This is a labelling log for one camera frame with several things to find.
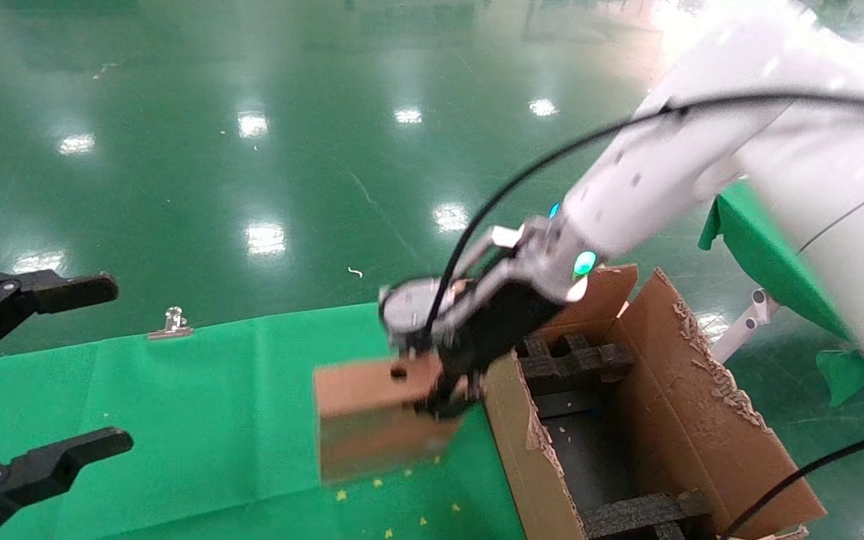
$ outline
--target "green cloth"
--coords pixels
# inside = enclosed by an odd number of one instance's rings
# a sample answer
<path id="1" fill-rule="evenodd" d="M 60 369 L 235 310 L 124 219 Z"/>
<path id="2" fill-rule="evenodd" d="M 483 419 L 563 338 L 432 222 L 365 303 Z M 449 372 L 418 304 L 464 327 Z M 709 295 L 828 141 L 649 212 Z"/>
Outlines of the green cloth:
<path id="1" fill-rule="evenodd" d="M 840 338 L 849 339 L 849 332 L 819 280 L 772 225 L 745 182 L 738 182 L 715 198 L 699 238 L 699 248 L 711 249 L 719 235 L 745 273 L 779 304 Z M 841 352 L 841 355 L 820 352 L 816 365 L 829 383 L 831 407 L 839 406 L 864 386 L 864 359 L 858 352 Z"/>
<path id="2" fill-rule="evenodd" d="M 829 384 L 830 407 L 839 407 L 864 386 L 864 359 L 858 351 L 819 351 L 815 364 Z"/>
<path id="3" fill-rule="evenodd" d="M 133 450 L 13 517 L 0 540 L 510 538 L 522 530 L 481 408 L 440 465 L 321 487 L 313 368 L 388 355 L 374 304 L 0 358 L 0 461 L 106 426 Z M 460 511 L 454 511 L 457 505 Z M 427 525 L 419 525 L 425 518 Z"/>

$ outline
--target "glossy floor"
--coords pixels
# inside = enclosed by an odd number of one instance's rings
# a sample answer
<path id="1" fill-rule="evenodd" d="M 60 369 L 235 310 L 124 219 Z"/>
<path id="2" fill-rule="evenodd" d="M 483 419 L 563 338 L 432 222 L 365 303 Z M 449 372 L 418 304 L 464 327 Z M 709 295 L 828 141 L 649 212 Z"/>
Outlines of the glossy floor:
<path id="1" fill-rule="evenodd" d="M 634 109 L 705 0 L 0 0 L 0 269 L 109 271 L 113 304 L 34 318 L 0 355 L 371 302 L 443 267 L 529 158 Z M 864 44 L 864 0 L 816 4 Z M 494 221 L 546 212 L 597 149 Z M 754 286 L 697 211 L 628 260 L 662 266 L 711 334 Z M 361 279 L 351 270 L 362 273 Z M 730 362 L 800 464 L 864 437 L 827 407 L 791 313 Z M 864 455 L 813 481 L 820 538 L 864 538 Z"/>

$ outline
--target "white robotic arm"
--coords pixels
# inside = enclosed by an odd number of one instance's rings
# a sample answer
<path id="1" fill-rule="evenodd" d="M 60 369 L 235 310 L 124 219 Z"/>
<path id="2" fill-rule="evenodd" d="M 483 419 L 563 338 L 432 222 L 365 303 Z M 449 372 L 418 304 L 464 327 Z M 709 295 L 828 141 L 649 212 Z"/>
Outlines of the white robotic arm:
<path id="1" fill-rule="evenodd" d="M 652 90 L 637 116 L 709 95 L 850 92 L 864 76 L 849 49 L 795 6 L 733 18 Z M 460 261 L 462 278 L 497 250 L 474 286 L 446 298 L 432 342 L 418 342 L 438 280 L 387 294 L 381 316 L 404 352 L 435 347 L 445 373 L 427 408 L 441 413 L 460 376 L 491 360 L 585 293 L 573 265 L 630 252 L 746 174 L 789 242 L 812 265 L 864 352 L 864 109 L 770 100 L 670 114 L 627 127 L 551 219 L 493 228 Z"/>

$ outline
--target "cardboard box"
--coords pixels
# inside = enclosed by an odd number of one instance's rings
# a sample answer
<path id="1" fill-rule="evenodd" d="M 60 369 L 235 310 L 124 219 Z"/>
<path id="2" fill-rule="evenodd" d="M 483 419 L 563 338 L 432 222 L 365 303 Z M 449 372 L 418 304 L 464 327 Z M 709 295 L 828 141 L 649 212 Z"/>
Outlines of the cardboard box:
<path id="1" fill-rule="evenodd" d="M 407 364 L 370 360 L 316 369 L 322 481 L 343 482 L 445 452 L 462 421 L 435 421 L 412 408 L 441 371 L 432 355 Z"/>
<path id="2" fill-rule="evenodd" d="M 655 270 L 623 311 L 638 280 L 635 266 L 600 268 L 586 298 L 539 331 L 551 343 L 582 334 L 589 344 L 617 343 L 634 358 L 604 404 L 620 419 L 641 495 L 698 489 L 722 533 L 766 491 L 795 471 L 779 438 L 755 412 L 731 373 L 709 351 L 694 315 Z M 548 430 L 511 352 L 486 376 L 486 410 L 515 506 L 529 540 L 586 538 Z M 739 531 L 755 539 L 825 515 L 799 481 Z M 791 533 L 802 536 L 800 527 Z"/>

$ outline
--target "black cable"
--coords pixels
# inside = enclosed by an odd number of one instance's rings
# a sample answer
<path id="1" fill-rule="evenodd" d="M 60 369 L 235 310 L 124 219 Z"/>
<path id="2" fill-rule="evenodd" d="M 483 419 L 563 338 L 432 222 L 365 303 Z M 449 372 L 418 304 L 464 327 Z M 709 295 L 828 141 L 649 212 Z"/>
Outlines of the black cable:
<path id="1" fill-rule="evenodd" d="M 432 324 L 436 317 L 439 316 L 439 308 L 442 305 L 443 298 L 446 296 L 446 290 L 449 288 L 449 283 L 452 281 L 452 274 L 455 273 L 455 266 L 459 263 L 459 259 L 462 257 L 462 252 L 466 249 L 466 245 L 469 243 L 471 236 L 473 236 L 473 233 L 476 231 L 477 226 L 482 223 L 489 212 L 493 211 L 501 199 L 504 199 L 506 195 L 510 194 L 510 192 L 515 188 L 518 188 L 519 185 L 521 185 L 522 182 L 525 182 L 529 177 L 531 177 L 531 175 L 534 175 L 543 168 L 548 167 L 548 165 L 555 163 L 555 161 L 558 161 L 560 158 L 563 158 L 591 143 L 595 143 L 601 138 L 613 136 L 613 134 L 616 134 L 625 128 L 649 122 L 651 120 L 660 119 L 663 116 L 669 116 L 670 114 L 687 116 L 687 114 L 693 112 L 693 110 L 719 109 L 719 107 L 734 107 L 737 105 L 748 106 L 756 103 L 768 103 L 783 100 L 805 100 L 815 103 L 827 103 L 840 106 L 864 107 L 864 96 L 829 95 L 802 91 L 775 91 L 713 96 L 692 102 L 681 103 L 681 105 L 674 105 L 674 103 L 666 102 L 665 106 L 659 109 L 658 112 L 651 112 L 635 118 L 629 118 L 628 120 L 615 122 L 610 126 L 585 134 L 585 136 L 580 136 L 569 144 L 565 144 L 565 146 L 559 147 L 557 150 L 550 151 L 549 154 L 533 161 L 532 164 L 519 171 L 517 175 L 511 178 L 510 181 L 506 182 L 503 187 L 491 196 L 489 201 L 487 201 L 486 204 L 484 204 L 482 208 L 472 216 L 472 219 L 469 220 L 469 226 L 466 226 L 462 235 L 459 236 L 459 242 L 455 244 L 455 249 L 452 251 L 452 255 L 449 257 L 448 263 L 445 266 L 445 272 L 442 273 L 442 280 L 439 282 L 439 290 L 436 291 L 435 301 L 433 301 L 432 308 L 429 310 L 429 316 L 425 320 L 425 327 L 423 329 L 425 337 L 431 338 Z"/>
<path id="2" fill-rule="evenodd" d="M 761 499 L 757 500 L 754 505 L 749 506 L 748 510 L 746 510 L 741 516 L 731 523 L 729 529 L 724 531 L 724 534 L 719 538 L 719 540 L 729 540 L 735 534 L 735 531 L 739 530 L 741 526 L 745 525 L 748 520 L 752 519 L 755 514 L 759 512 L 759 510 L 764 509 L 765 505 L 768 505 L 772 499 L 775 499 L 779 493 L 785 491 L 786 488 L 789 488 L 795 482 L 798 482 L 800 479 L 805 478 L 806 475 L 812 473 L 826 465 L 834 464 L 834 462 L 839 461 L 839 459 L 849 457 L 849 455 L 856 454 L 857 452 L 861 452 L 864 450 L 864 440 L 861 440 L 855 444 L 847 445 L 842 450 L 831 452 L 831 454 L 826 455 L 826 457 L 820 457 L 816 459 L 816 461 L 812 461 L 809 465 L 805 465 L 802 469 L 798 469 L 796 472 L 792 472 L 791 475 L 786 476 L 783 481 L 779 482 L 772 489 L 768 491 L 765 495 L 762 496 Z"/>

